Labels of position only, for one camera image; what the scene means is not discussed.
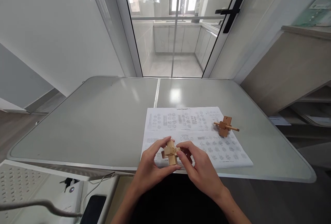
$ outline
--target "white device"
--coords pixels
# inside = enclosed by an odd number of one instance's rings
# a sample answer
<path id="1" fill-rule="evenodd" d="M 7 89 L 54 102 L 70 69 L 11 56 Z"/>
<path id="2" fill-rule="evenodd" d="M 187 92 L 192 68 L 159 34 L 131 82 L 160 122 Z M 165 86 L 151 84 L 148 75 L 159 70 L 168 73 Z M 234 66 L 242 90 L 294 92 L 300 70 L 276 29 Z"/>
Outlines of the white device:
<path id="1" fill-rule="evenodd" d="M 66 188 L 66 191 L 61 195 L 59 200 L 59 208 L 61 210 L 79 213 L 83 184 L 83 181 L 79 181 Z M 74 224 L 75 222 L 76 218 L 61 217 L 59 224 Z"/>

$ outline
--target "table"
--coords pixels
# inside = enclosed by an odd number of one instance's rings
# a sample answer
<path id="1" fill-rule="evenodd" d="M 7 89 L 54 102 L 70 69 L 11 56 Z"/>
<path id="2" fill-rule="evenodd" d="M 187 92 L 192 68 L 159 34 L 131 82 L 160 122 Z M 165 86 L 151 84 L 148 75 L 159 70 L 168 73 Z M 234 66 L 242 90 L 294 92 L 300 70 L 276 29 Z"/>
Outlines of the table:
<path id="1" fill-rule="evenodd" d="M 92 77 L 8 153 L 8 159 L 135 171 L 147 108 L 218 106 L 253 167 L 219 176 L 314 182 L 308 162 L 231 80 Z"/>

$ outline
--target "door handle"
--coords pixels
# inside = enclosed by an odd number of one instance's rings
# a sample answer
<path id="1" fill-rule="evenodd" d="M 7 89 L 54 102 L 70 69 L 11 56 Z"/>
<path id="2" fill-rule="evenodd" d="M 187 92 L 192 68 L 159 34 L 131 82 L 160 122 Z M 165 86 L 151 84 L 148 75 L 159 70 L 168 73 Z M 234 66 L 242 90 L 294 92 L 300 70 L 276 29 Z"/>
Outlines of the door handle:
<path id="1" fill-rule="evenodd" d="M 235 19 L 235 16 L 240 12 L 240 5 L 243 0 L 235 0 L 233 9 L 219 9 L 215 11 L 215 14 L 220 14 L 220 15 L 227 15 L 229 14 L 229 19 L 228 22 L 225 25 L 225 28 L 223 30 L 223 33 L 228 33 L 230 31 L 230 28 L 232 26 L 232 23 Z"/>

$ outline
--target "instruction sheet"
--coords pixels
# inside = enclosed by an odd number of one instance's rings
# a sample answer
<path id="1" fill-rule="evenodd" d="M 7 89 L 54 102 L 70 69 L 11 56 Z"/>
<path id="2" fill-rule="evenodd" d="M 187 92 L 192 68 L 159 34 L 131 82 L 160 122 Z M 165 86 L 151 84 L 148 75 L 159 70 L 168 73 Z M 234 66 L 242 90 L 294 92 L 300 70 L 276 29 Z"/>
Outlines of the instruction sheet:
<path id="1" fill-rule="evenodd" d="M 219 136 L 214 122 L 222 120 L 218 107 L 148 108 L 141 154 L 155 141 L 171 135 L 175 145 L 192 141 L 208 154 L 215 168 L 253 166 L 232 130 L 227 138 Z M 161 151 L 163 148 L 154 161 L 158 167 L 168 166 L 168 159 L 162 158 Z"/>

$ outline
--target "forearm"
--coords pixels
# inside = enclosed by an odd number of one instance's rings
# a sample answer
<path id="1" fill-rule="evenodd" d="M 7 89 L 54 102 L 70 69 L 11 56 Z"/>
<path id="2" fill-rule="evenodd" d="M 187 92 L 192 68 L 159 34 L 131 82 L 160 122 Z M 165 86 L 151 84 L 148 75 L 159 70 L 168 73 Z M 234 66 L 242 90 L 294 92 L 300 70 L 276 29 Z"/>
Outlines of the forearm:
<path id="1" fill-rule="evenodd" d="M 228 189 L 225 189 L 222 197 L 215 200 L 221 208 L 230 224 L 251 224 L 246 215 L 234 201 Z"/>
<path id="2" fill-rule="evenodd" d="M 120 207 L 111 221 L 111 224 L 128 223 L 140 196 L 141 194 L 138 193 L 138 190 L 136 190 L 134 185 L 131 183 Z"/>

